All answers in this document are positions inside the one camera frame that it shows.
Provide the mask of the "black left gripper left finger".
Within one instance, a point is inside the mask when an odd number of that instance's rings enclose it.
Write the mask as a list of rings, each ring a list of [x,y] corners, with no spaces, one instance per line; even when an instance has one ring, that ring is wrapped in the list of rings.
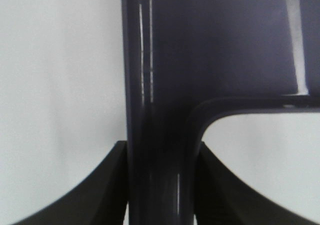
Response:
[[[118,141],[79,185],[18,224],[122,225],[127,203],[127,143]]]

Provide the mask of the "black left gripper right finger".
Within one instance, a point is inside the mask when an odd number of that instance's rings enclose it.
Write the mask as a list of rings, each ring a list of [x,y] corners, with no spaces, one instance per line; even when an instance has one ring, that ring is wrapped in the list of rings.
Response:
[[[199,225],[312,225],[233,174],[200,144],[195,170],[194,213]]]

